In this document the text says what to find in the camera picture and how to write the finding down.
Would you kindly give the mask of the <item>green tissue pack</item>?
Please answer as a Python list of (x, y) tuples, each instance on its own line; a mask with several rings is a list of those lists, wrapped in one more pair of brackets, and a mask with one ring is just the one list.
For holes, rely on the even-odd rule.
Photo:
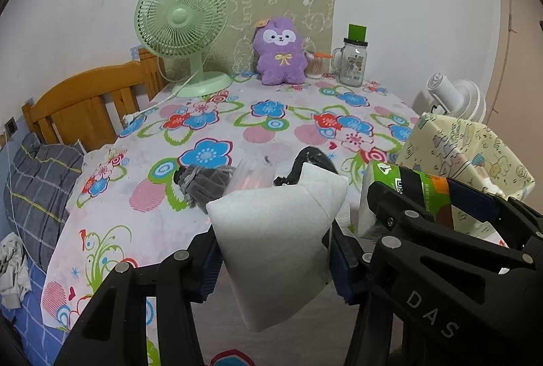
[(454, 227), (446, 178), (371, 160), (362, 178), (358, 219), (354, 225), (358, 237), (375, 240), (395, 225), (390, 217), (378, 218), (377, 206), (386, 199), (398, 200), (403, 209), (415, 206), (427, 211), (434, 222)]

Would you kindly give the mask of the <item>white towel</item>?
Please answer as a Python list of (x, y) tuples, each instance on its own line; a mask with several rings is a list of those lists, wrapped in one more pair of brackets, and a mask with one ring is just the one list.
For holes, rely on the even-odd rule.
[(327, 285), (329, 230), (347, 191), (344, 177), (314, 168), (296, 185), (238, 190), (208, 204), (249, 330), (289, 319)]

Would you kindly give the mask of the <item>black plastic bag bundle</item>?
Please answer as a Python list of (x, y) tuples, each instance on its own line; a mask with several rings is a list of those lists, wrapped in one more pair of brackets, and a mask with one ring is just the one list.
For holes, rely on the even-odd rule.
[(275, 178), (273, 185), (275, 187), (296, 185), (304, 172), (307, 173), (314, 168), (338, 174), (334, 163), (320, 149), (314, 146), (307, 146), (296, 156), (289, 174), (284, 177)]

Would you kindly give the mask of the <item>clear plastic bag pack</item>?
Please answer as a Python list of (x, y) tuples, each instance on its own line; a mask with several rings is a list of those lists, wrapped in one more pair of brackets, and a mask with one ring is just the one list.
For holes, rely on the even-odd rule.
[(269, 147), (246, 151), (229, 180), (225, 195), (238, 190), (271, 187), (276, 169), (277, 159)]

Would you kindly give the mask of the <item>grey drawstring pouch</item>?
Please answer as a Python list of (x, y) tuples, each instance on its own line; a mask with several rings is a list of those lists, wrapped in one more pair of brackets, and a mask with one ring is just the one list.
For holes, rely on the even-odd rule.
[(235, 166), (180, 166), (174, 173), (173, 181), (190, 207), (197, 206), (207, 213), (207, 204), (225, 194), (235, 170)]

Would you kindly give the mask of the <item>yellow patterned storage box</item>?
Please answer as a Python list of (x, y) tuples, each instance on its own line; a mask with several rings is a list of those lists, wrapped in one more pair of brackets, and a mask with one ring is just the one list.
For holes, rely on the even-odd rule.
[(524, 200), (535, 187), (526, 167), (489, 127), (445, 115), (421, 115), (391, 162), (425, 175), (423, 205), (436, 222), (499, 245), (505, 241), (488, 221), (451, 204), (446, 179), (504, 199)]

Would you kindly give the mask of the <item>crumpled grey cloth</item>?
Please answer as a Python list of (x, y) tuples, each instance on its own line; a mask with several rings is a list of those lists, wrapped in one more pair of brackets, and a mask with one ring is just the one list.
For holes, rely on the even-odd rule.
[(15, 233), (1, 241), (0, 263), (1, 305), (8, 310), (21, 308), (31, 282), (24, 246)]

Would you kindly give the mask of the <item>floral tablecloth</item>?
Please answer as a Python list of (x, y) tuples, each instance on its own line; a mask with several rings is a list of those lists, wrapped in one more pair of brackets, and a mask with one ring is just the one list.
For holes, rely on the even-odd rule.
[(392, 163), (417, 120), (375, 82), (265, 87), (252, 73), (212, 96), (176, 98), (137, 118), (113, 144), (85, 155), (43, 285), (44, 323), (71, 329), (117, 263), (157, 263), (206, 230), (206, 215), (174, 184), (180, 166), (235, 166), (246, 151), (269, 147), (286, 173), (313, 145), (346, 177), (357, 207), (370, 161)]

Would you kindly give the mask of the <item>beige door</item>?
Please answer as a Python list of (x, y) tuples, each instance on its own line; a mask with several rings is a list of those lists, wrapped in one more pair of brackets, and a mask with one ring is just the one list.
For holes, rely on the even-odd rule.
[(542, 210), (542, 4), (501, 0), (498, 48), (487, 91), (487, 125), (513, 150), (536, 186), (526, 203)]

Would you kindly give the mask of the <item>white standing fan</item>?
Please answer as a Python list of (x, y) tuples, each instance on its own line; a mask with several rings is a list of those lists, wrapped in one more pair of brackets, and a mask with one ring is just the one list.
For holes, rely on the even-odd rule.
[(483, 122), (486, 100), (479, 87), (468, 79), (450, 81), (444, 74), (431, 75), (415, 97), (412, 108), (418, 114), (431, 112), (470, 122)]

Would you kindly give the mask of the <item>glass jar green lid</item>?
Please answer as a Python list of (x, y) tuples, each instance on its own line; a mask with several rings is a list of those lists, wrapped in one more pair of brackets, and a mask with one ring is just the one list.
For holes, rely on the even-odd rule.
[(341, 84), (360, 87), (366, 71), (366, 26), (350, 24), (343, 45), (332, 52), (331, 70)]

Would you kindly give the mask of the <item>grey plaid pillow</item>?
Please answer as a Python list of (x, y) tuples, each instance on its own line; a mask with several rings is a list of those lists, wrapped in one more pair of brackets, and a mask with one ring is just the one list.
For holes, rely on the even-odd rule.
[(30, 132), (11, 158), (5, 184), (6, 217), (33, 263), (48, 269), (67, 219), (84, 154), (78, 146), (43, 144)]

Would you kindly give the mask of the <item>toothpick jar orange lid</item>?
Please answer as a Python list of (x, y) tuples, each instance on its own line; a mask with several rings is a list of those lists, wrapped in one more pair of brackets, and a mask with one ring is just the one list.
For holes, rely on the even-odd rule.
[(305, 76), (309, 79), (321, 78), (330, 71), (332, 55), (324, 52), (305, 51), (307, 67)]

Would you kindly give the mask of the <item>purple plush toy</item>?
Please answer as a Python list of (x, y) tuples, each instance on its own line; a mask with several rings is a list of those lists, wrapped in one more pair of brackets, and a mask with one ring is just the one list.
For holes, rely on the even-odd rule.
[(258, 57), (257, 72), (264, 86), (305, 83), (307, 59), (303, 39), (291, 18), (270, 19), (256, 30), (253, 49)]

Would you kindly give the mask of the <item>green desk fan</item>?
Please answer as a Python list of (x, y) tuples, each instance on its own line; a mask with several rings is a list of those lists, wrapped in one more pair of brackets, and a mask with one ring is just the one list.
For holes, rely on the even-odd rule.
[(173, 96), (205, 96), (231, 85), (227, 73), (204, 70), (212, 45), (225, 30), (228, 11), (229, 0), (138, 0), (137, 38), (157, 58)]

